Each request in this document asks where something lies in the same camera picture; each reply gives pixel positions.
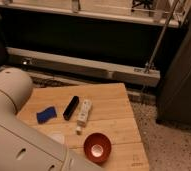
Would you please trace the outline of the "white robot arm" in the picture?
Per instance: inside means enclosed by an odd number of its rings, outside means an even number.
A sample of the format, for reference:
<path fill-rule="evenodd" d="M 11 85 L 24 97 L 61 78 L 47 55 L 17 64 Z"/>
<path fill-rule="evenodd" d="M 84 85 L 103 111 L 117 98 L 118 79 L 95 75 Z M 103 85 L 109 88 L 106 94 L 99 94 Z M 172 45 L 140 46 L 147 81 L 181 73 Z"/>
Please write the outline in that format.
<path fill-rule="evenodd" d="M 32 91 L 26 72 L 0 71 L 0 171 L 104 171 L 17 118 Z"/>

